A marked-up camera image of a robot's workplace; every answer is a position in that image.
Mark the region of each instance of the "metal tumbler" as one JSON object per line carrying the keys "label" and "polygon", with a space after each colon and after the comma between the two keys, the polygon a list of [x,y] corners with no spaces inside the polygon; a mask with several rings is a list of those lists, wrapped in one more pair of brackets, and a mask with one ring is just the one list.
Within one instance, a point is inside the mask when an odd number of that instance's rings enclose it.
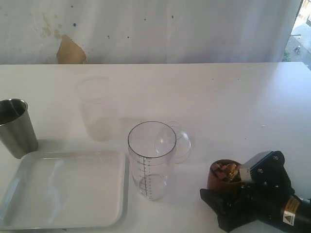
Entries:
{"label": "metal tumbler", "polygon": [[27,109],[27,103],[20,99],[0,101],[0,140],[18,159],[38,149]]}

